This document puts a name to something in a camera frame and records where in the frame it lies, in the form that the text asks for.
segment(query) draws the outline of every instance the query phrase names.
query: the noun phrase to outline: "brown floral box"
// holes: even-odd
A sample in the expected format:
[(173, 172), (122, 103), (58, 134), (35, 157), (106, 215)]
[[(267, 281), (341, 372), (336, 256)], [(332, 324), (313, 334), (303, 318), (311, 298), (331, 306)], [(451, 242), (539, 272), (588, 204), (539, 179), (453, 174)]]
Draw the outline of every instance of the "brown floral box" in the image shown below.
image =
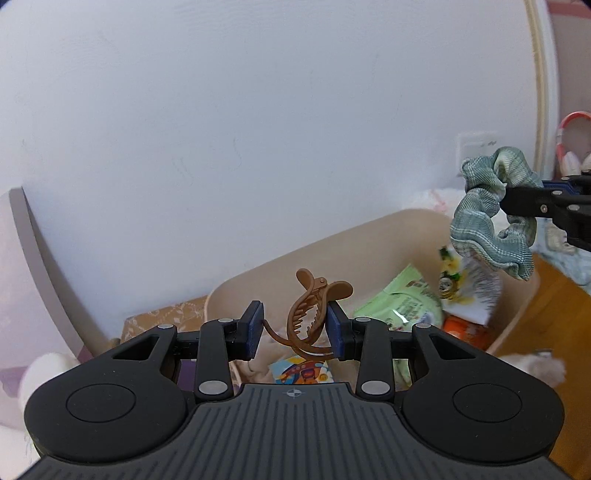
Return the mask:
[(207, 296), (204, 296), (129, 317), (123, 323), (121, 341), (126, 342), (160, 323), (172, 323), (177, 326), (179, 332), (199, 330), (205, 321), (203, 309), (206, 298)]

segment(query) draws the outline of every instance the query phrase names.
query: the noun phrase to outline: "headphone ear cup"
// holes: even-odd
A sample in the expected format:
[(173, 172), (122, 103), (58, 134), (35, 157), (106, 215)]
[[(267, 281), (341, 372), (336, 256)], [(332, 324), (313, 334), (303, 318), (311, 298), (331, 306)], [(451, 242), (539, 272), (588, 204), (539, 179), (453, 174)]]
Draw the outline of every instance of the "headphone ear cup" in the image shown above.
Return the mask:
[(585, 157), (583, 164), (581, 165), (582, 170), (591, 170), (591, 153)]
[(565, 177), (569, 175), (581, 175), (581, 161), (574, 152), (566, 152), (560, 164), (560, 173)]

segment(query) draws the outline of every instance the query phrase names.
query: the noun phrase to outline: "brown hair clip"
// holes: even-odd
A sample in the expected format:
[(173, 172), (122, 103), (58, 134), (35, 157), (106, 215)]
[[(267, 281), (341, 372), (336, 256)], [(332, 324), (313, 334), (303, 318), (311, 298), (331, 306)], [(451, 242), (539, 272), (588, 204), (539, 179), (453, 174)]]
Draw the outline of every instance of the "brown hair clip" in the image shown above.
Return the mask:
[[(306, 289), (306, 292), (295, 301), (287, 316), (287, 339), (277, 335), (269, 323), (263, 320), (265, 329), (273, 340), (291, 347), (300, 357), (306, 360), (330, 360), (334, 358), (331, 347), (314, 346), (326, 320), (326, 306), (331, 300), (342, 300), (353, 294), (353, 287), (349, 282), (336, 281), (329, 284), (324, 277), (314, 278), (305, 268), (299, 269), (295, 276)], [(308, 327), (306, 338), (298, 337), (302, 320), (306, 313), (316, 306), (316, 315)]]

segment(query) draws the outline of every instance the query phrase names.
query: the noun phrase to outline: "orange package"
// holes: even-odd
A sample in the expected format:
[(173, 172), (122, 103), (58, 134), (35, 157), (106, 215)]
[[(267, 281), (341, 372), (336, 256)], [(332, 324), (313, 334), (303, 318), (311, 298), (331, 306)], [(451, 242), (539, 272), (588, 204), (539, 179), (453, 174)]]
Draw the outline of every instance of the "orange package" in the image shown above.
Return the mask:
[(443, 323), (442, 330), (482, 350), (485, 350), (489, 345), (489, 336), (486, 327), (468, 322), (459, 317), (454, 317), (453, 315), (447, 317)]

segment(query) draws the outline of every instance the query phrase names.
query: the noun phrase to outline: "green scrunchie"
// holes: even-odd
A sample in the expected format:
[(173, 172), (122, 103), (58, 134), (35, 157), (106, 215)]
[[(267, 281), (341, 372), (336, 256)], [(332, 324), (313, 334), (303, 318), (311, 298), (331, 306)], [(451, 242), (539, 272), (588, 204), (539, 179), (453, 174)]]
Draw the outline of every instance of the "green scrunchie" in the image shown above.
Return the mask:
[(499, 148), (491, 157), (467, 158), (462, 163), (466, 196), (458, 205), (450, 229), (453, 248), (463, 257), (474, 253), (493, 270), (529, 280), (534, 272), (530, 247), (534, 244), (535, 218), (507, 215), (509, 227), (495, 235), (491, 217), (508, 187), (543, 187), (521, 150)]

